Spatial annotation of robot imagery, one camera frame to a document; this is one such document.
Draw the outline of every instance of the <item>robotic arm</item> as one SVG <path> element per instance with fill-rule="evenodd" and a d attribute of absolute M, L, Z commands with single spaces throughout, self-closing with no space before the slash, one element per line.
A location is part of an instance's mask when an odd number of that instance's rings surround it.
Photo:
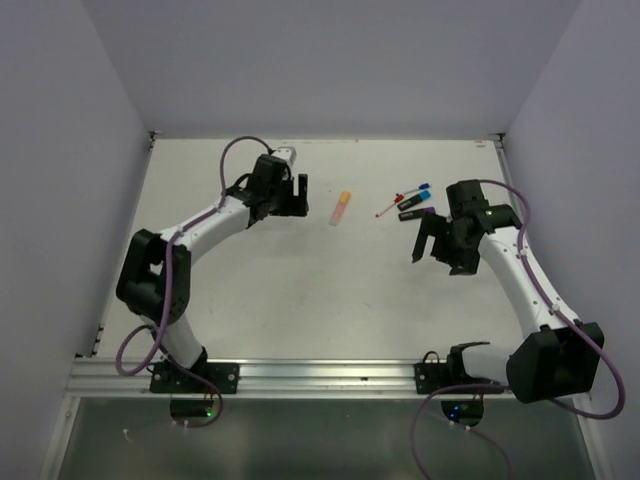
<path fill-rule="evenodd" d="M 478 180 L 447 188 L 450 219 L 425 213 L 413 261 L 423 256 L 428 237 L 435 238 L 431 256 L 451 267 L 450 275 L 474 275 L 483 258 L 498 277 L 518 317 L 524 342 L 515 352 L 488 342 L 451 348 L 447 367 L 452 383 L 486 379 L 509 385 L 523 403 L 589 391 L 599 356 L 561 322 L 556 312 L 572 319 L 599 347 L 604 335 L 596 323 L 583 324 L 560 298 L 538 264 L 526 239 L 518 250 L 520 220 L 509 205 L 490 206 Z M 551 308 L 534 287 L 521 257 L 554 301 Z"/>
<path fill-rule="evenodd" d="M 307 176 L 298 176 L 294 194 L 291 167 L 293 147 L 261 155 L 251 174 L 228 188 L 224 202 L 211 205 L 188 220 L 152 233 L 134 234 L 116 287 L 116 296 L 150 326 L 160 326 L 167 277 L 165 251 L 176 232 L 184 232 L 173 244 L 171 305 L 162 337 L 166 353 L 182 368 L 202 374 L 207 352 L 196 340 L 185 311 L 190 296 L 191 267 L 224 239 L 246 230 L 268 215 L 304 217 L 308 212 Z"/>

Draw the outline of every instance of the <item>white table surface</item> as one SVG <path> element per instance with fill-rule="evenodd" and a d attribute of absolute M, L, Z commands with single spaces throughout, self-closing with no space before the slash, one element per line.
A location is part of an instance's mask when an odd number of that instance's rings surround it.
<path fill-rule="evenodd" d="M 227 140 L 158 140 L 132 232 L 174 225 L 219 194 L 218 159 Z M 488 265 L 473 277 L 449 277 L 428 256 L 412 265 L 419 221 L 395 211 L 376 219 L 394 193 L 432 185 L 435 206 L 448 214 L 445 188 L 462 179 L 502 180 L 490 142 L 416 140 L 269 140 L 292 145 L 295 173 L 309 175 L 306 218 L 267 218 L 231 237 L 192 270 L 188 315 L 210 357 L 250 359 L 410 359 L 427 350 L 488 340 L 511 345 L 521 332 Z M 232 182 L 263 152 L 253 142 L 227 159 Z M 491 203 L 506 192 L 485 186 Z M 328 224 L 340 193 L 351 201 L 337 227 Z M 115 299 L 105 317 L 98 355 L 113 357 L 140 320 Z M 151 345 L 141 334 L 127 351 Z"/>

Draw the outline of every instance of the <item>cable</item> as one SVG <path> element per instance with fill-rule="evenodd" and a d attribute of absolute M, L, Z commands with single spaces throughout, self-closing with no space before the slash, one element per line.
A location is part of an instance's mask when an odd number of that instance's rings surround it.
<path fill-rule="evenodd" d="M 456 392 L 456 391 L 460 391 L 460 390 L 464 390 L 466 392 L 468 390 L 473 390 L 473 389 L 478 389 L 478 390 L 481 389 L 483 391 L 493 390 L 495 392 L 504 392 L 505 390 L 508 390 L 509 387 L 506 387 L 504 385 L 492 385 L 492 384 L 483 384 L 483 383 L 475 383 L 475 384 L 473 384 L 472 383 L 472 384 L 468 384 L 468 385 L 452 385 L 452 386 L 449 386 L 449 387 L 439 388 L 435 392 L 429 394 L 422 401 L 422 403 L 420 404 L 420 406 L 416 410 L 416 413 L 413 415 L 413 419 L 411 420 L 411 428 L 409 429 L 409 444 L 411 445 L 411 455 L 413 456 L 413 460 L 416 462 L 416 465 L 418 466 L 418 469 L 420 469 L 420 472 L 422 473 L 424 478 L 432 479 L 433 477 L 429 474 L 429 472 L 427 471 L 426 467 L 424 466 L 424 464 L 420 460 L 420 457 L 418 456 L 418 450 L 416 448 L 416 426 L 418 425 L 418 418 L 420 417 L 420 413 L 422 413 L 424 408 L 433 399 L 433 397 L 435 397 L 437 395 L 443 395 L 445 393 L 452 393 L 452 392 Z M 461 424 L 455 423 L 455 422 L 454 422 L 454 425 L 457 425 L 459 428 L 463 428 L 463 429 L 473 433 L 474 435 L 477 435 L 477 436 L 479 436 L 481 438 L 484 438 L 489 443 L 491 443 L 494 447 L 496 447 L 500 451 L 500 454 L 502 455 L 502 457 L 504 458 L 505 463 L 507 464 L 508 478 L 510 480 L 515 478 L 514 474 L 513 474 L 513 462 L 511 461 L 511 458 L 509 457 L 509 454 L 493 437 L 491 437 L 487 433 L 484 433 L 484 432 L 478 430 L 475 427 L 467 428 L 465 425 L 461 425 Z"/>
<path fill-rule="evenodd" d="M 429 358 L 429 355 L 435 355 L 438 359 L 438 362 L 440 362 L 440 355 L 438 355 L 438 352 L 436 352 L 435 350 L 429 350 L 424 354 L 424 357 L 422 357 L 422 363 L 427 363 L 427 358 Z"/>
<path fill-rule="evenodd" d="M 207 380 L 206 378 L 201 377 L 200 375 L 196 375 L 191 370 L 188 370 L 188 369 L 184 368 L 182 365 L 180 365 L 178 362 L 176 362 L 174 360 L 174 358 L 166 350 L 164 350 L 164 348 L 162 349 L 162 352 L 167 356 L 167 360 L 169 360 L 171 362 L 171 365 L 176 367 L 183 375 L 186 375 L 187 377 L 190 377 L 190 378 L 196 380 L 197 382 L 202 383 L 205 387 L 207 387 L 209 390 L 211 390 L 211 399 L 212 400 L 213 400 L 213 395 L 218 397 L 218 405 L 219 405 L 218 412 L 213 417 L 211 417 L 210 419 L 208 419 L 205 422 L 195 423 L 195 424 L 191 424 L 191 423 L 188 424 L 187 428 L 208 427 L 212 423 L 215 423 L 220 418 L 220 415 L 222 415 L 222 409 L 224 407 L 224 402 L 222 400 L 222 395 L 220 394 L 220 390 L 218 390 L 218 387 L 216 387 L 213 384 L 213 382 Z"/>
<path fill-rule="evenodd" d="M 524 208 L 524 220 L 522 222 L 522 227 L 518 232 L 517 246 L 518 246 L 518 252 L 523 252 L 524 236 L 527 231 L 527 228 L 529 227 L 529 222 L 531 221 L 531 206 L 529 205 L 529 202 L 520 191 L 516 190 L 510 185 L 507 185 L 506 183 L 499 182 L 497 180 L 479 180 L 479 182 L 487 183 L 491 185 L 497 185 L 499 187 L 505 188 L 506 190 L 513 193 L 516 197 L 518 197 L 518 199 L 522 203 L 522 206 Z M 624 408 L 624 404 L 626 402 L 626 390 L 625 390 L 624 382 L 622 380 L 622 375 L 620 374 L 620 371 L 615 366 L 615 364 L 613 363 L 613 360 L 611 359 L 611 357 L 609 357 L 607 352 L 605 352 L 602 348 L 600 348 L 591 338 L 589 338 L 589 336 L 586 333 L 580 330 L 573 321 L 571 321 L 564 313 L 562 313 L 560 310 L 557 309 L 557 305 L 555 305 L 551 300 L 551 298 L 549 298 L 549 296 L 544 291 L 544 288 L 540 284 L 540 281 L 536 277 L 533 269 L 531 268 L 531 264 L 529 263 L 527 256 L 520 255 L 520 261 L 522 262 L 522 265 L 525 271 L 527 272 L 527 276 L 529 277 L 529 280 L 531 280 L 531 283 L 533 284 L 534 288 L 538 292 L 538 295 L 540 295 L 544 303 L 547 305 L 547 308 L 549 308 L 549 311 L 553 312 L 553 314 L 556 317 L 558 317 L 562 323 L 564 323 L 567 327 L 569 327 L 573 333 L 578 335 L 587 345 L 589 345 L 589 347 L 591 347 L 598 354 L 600 358 L 602 358 L 604 363 L 607 364 L 607 367 L 609 367 L 609 370 L 611 371 L 611 374 L 613 375 L 613 378 L 616 382 L 616 386 L 618 388 L 618 401 L 615 407 L 613 407 L 613 409 L 607 413 L 592 413 L 592 412 L 580 410 L 571 405 L 567 405 L 555 398 L 550 400 L 551 403 L 553 403 L 554 405 L 557 405 L 560 408 L 563 408 L 572 413 L 575 413 L 576 415 L 581 415 L 583 417 L 591 418 L 593 420 L 608 420 L 618 416 L 620 412 L 622 412 Z"/>
<path fill-rule="evenodd" d="M 167 330 L 167 326 L 169 324 L 169 311 L 171 309 L 171 287 L 173 285 L 173 258 L 172 258 L 172 253 L 173 253 L 173 246 L 175 245 L 176 241 L 188 230 L 190 230 L 191 228 L 193 228 L 194 226 L 196 226 L 197 224 L 199 224 L 200 222 L 206 220 L 207 218 L 211 217 L 212 215 L 216 214 L 225 204 L 226 200 L 227 200 L 227 183 L 226 180 L 224 178 L 224 161 L 226 159 L 227 153 L 229 152 L 229 149 L 234 146 L 236 143 L 241 142 L 243 140 L 253 140 L 256 141 L 258 143 L 260 143 L 261 145 L 263 145 L 266 149 L 267 152 L 269 153 L 273 153 L 274 150 L 269 146 L 269 144 L 267 144 L 267 142 L 265 142 L 264 140 L 258 138 L 258 137 L 254 137 L 251 135 L 244 135 L 241 137 L 237 137 L 234 138 L 233 140 L 231 140 L 222 150 L 222 154 L 220 155 L 220 185 L 222 186 L 222 192 L 220 193 L 220 200 L 218 202 L 217 205 L 214 205 L 213 207 L 211 207 L 210 210 L 204 212 L 202 215 L 199 215 L 198 217 L 194 218 L 193 220 L 191 220 L 190 222 L 185 223 L 184 225 L 181 226 L 181 228 L 179 228 L 178 230 L 176 230 L 176 232 L 171 236 L 171 238 L 169 239 L 169 241 L 167 242 L 167 247 L 165 249 L 165 257 L 164 257 L 164 264 L 165 264 L 165 288 L 164 288 L 164 302 L 162 305 L 162 316 L 160 318 L 160 325 L 158 326 L 157 330 L 156 330 L 156 335 L 155 335 L 155 339 L 153 342 L 153 346 L 151 347 L 151 349 L 149 350 L 149 352 L 147 353 L 147 355 L 144 357 L 144 359 L 138 364 L 136 365 L 134 368 L 132 368 L 131 370 L 125 370 L 123 367 L 123 357 L 124 357 L 124 352 L 127 348 L 127 346 L 129 345 L 129 343 L 131 342 L 131 340 L 141 331 L 143 330 L 149 330 L 152 329 L 152 327 L 148 326 L 148 325 L 141 325 L 139 327 L 134 328 L 131 333 L 129 335 L 127 335 L 125 337 L 125 339 L 122 341 L 122 344 L 120 345 L 120 347 L 118 348 L 118 351 L 116 352 L 116 358 L 115 358 L 115 366 L 116 366 L 116 371 L 118 372 L 118 374 L 123 375 L 123 376 L 133 376 L 133 375 L 137 375 L 138 373 L 140 373 L 142 370 L 144 370 L 145 368 L 147 368 L 150 364 L 151 361 L 153 359 L 153 357 L 158 353 L 158 350 L 161 349 L 162 347 L 162 339 L 164 338 L 164 334 Z M 218 390 L 215 388 L 215 386 L 213 385 L 213 383 L 209 382 L 208 380 L 198 377 L 197 375 L 195 375 L 194 373 L 190 372 L 189 370 L 185 369 L 184 367 L 182 367 L 182 365 L 179 365 L 175 360 L 170 359 L 170 361 L 172 361 L 174 366 L 179 367 L 179 370 L 184 370 L 183 373 L 185 372 L 189 372 L 188 374 L 185 373 L 188 376 L 191 376 L 193 378 L 197 378 L 198 381 L 204 383 L 205 385 L 207 385 L 209 388 L 213 387 L 213 392 L 216 393 L 218 395 L 218 397 L 220 398 L 220 411 L 222 411 L 222 396 L 220 396 L 220 394 L 218 393 Z M 217 420 L 217 418 L 220 416 L 220 412 L 218 412 L 218 415 L 216 415 L 213 421 Z M 211 423 L 213 423 L 213 421 L 208 421 L 205 422 L 206 425 L 210 425 Z"/>
<path fill-rule="evenodd" d="M 251 176 L 251 174 L 250 174 L 250 173 L 243 173 L 242 175 L 240 175 L 240 176 L 236 179 L 236 181 L 235 181 L 235 182 L 233 182 L 233 185 L 231 185 L 231 188 L 239 187 L 239 186 L 240 186 L 240 184 L 241 184 L 242 182 L 244 182 L 244 181 L 245 181 L 247 178 L 249 178 L 250 176 Z"/>

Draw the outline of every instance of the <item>marker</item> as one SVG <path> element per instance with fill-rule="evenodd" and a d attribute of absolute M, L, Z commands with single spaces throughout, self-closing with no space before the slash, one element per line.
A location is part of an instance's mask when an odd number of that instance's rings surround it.
<path fill-rule="evenodd" d="M 404 195 L 398 193 L 396 195 L 395 200 L 393 201 L 393 203 L 391 205 L 389 205 L 387 208 L 385 208 L 383 211 L 381 211 L 380 213 L 376 213 L 376 218 L 381 217 L 382 215 L 384 215 L 385 213 L 387 213 L 389 210 L 391 210 L 394 205 L 400 203 L 402 200 L 404 200 Z"/>
<path fill-rule="evenodd" d="M 419 203 L 424 202 L 427 198 L 431 197 L 429 190 L 424 190 L 417 195 L 405 200 L 404 202 L 398 203 L 398 210 L 404 212 L 405 210 L 409 210 L 411 207 L 418 205 Z"/>
<path fill-rule="evenodd" d="M 419 192 L 421 190 L 426 190 L 427 188 L 431 188 L 431 185 L 429 185 L 428 183 L 423 183 L 422 185 L 418 185 L 418 188 L 414 188 L 412 190 L 407 190 L 402 195 L 410 195 L 412 193 L 416 193 L 416 192 Z"/>
<path fill-rule="evenodd" d="M 338 199 L 338 204 L 336 208 L 333 209 L 333 213 L 331 214 L 331 218 L 329 219 L 329 225 L 333 225 L 334 227 L 338 225 L 340 219 L 342 218 L 342 214 L 344 213 L 344 209 L 347 208 L 347 203 L 351 200 L 351 192 L 347 192 L 346 190 L 340 194 L 340 198 Z"/>
<path fill-rule="evenodd" d="M 424 216 L 424 212 L 436 213 L 436 209 L 434 207 L 427 207 L 419 208 L 417 210 L 411 210 L 410 212 L 402 212 L 398 214 L 398 218 L 401 222 L 406 222 L 407 220 L 417 220 Z"/>

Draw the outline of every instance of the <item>metal frame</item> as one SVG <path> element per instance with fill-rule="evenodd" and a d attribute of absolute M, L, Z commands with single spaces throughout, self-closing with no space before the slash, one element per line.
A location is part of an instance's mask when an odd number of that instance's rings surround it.
<path fill-rule="evenodd" d="M 65 396 L 62 399 L 60 413 L 53 426 L 49 448 L 40 468 L 39 480 L 56 480 L 60 475 L 79 407 L 79 397 Z"/>
<path fill-rule="evenodd" d="M 254 399 L 416 399 L 414 360 L 223 360 L 240 364 L 238 393 L 225 398 Z M 135 362 L 125 363 L 125 368 Z M 76 360 L 66 394 L 100 398 L 199 398 L 149 392 L 151 374 L 117 374 L 112 359 Z M 447 398 L 467 398 L 450 395 Z M 511 394 L 492 398 L 513 399 Z"/>

